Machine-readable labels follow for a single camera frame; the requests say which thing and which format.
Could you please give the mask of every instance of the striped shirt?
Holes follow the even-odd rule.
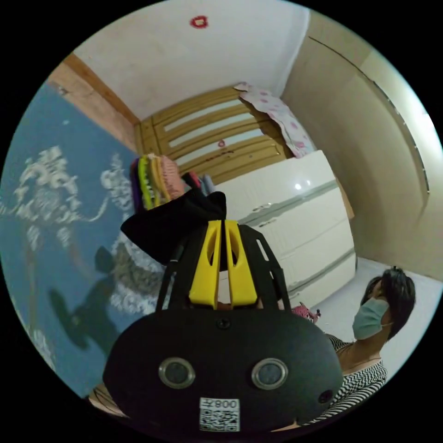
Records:
[[[350,344],[333,335],[328,335],[328,337],[336,352]],[[315,420],[304,423],[303,426],[328,419],[340,412],[346,411],[350,407],[358,405],[371,395],[374,395],[386,383],[386,376],[386,368],[383,366],[382,361],[352,374],[344,375],[343,384],[332,400],[329,409]]]

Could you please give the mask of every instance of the black hair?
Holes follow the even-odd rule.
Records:
[[[393,266],[383,272],[383,275],[374,277],[368,283],[360,305],[371,297],[375,285],[381,281],[382,296],[389,303],[393,325],[388,341],[394,337],[406,324],[415,306],[415,285],[403,269]]]

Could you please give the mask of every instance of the qr code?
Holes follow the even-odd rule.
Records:
[[[240,430],[239,401],[200,399],[200,430],[238,432]]]

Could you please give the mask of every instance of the surgical mask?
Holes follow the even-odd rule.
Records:
[[[383,329],[382,317],[388,310],[389,304],[385,300],[369,299],[362,305],[354,318],[352,329],[356,340],[372,337]]]

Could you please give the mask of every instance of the screw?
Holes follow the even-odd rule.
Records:
[[[228,329],[231,326],[231,321],[229,320],[229,318],[219,318],[216,321],[216,326],[219,329]]]

